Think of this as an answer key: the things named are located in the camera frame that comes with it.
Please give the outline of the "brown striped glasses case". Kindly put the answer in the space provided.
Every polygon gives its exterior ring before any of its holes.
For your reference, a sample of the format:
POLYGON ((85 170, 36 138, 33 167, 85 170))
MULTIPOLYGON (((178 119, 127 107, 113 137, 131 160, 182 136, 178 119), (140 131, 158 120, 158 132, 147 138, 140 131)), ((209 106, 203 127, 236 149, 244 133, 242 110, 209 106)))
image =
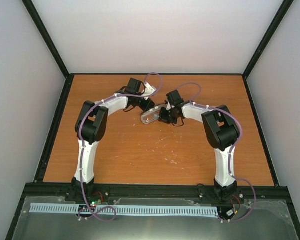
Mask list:
POLYGON ((147 125, 147 124, 151 124, 151 123, 157 121, 160 118, 161 109, 166 108, 166 107, 167 107, 167 104, 163 103, 163 104, 157 105, 157 106, 151 108, 150 110, 144 112, 140 117, 141 122, 143 124, 147 125))

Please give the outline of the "orange tinted sunglasses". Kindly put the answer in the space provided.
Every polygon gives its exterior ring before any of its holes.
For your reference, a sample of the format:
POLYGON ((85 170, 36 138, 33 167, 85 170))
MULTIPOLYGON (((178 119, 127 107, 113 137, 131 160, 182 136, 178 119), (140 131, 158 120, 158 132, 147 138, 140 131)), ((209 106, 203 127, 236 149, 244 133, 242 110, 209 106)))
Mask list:
POLYGON ((141 122, 145 125, 151 124, 159 119, 159 114, 157 112, 145 112, 141 115, 141 122))

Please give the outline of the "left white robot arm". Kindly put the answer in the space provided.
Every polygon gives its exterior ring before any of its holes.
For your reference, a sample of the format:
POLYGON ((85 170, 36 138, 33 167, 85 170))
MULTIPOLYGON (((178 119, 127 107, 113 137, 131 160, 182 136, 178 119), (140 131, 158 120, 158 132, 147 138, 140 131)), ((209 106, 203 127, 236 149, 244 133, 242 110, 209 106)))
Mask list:
POLYGON ((82 201, 89 201, 94 195, 94 163, 98 145, 106 133, 108 117, 130 106, 139 107, 144 112, 149 110, 155 106, 150 97, 157 92, 148 82, 131 78, 127 86, 112 96, 84 102, 75 124, 79 153, 77 169, 71 181, 82 201))

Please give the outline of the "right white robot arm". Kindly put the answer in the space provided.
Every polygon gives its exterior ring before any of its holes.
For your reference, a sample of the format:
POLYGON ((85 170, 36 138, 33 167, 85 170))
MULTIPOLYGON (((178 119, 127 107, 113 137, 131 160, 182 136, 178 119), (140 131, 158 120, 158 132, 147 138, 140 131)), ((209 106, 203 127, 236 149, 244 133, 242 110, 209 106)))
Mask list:
POLYGON ((216 159, 213 180, 215 199, 219 202, 229 200, 237 190, 234 152, 241 132, 228 107, 209 107, 184 101, 178 90, 169 92, 166 97, 166 106, 159 112, 159 121, 175 125, 179 119, 191 119, 203 124, 207 141, 214 149, 216 159))

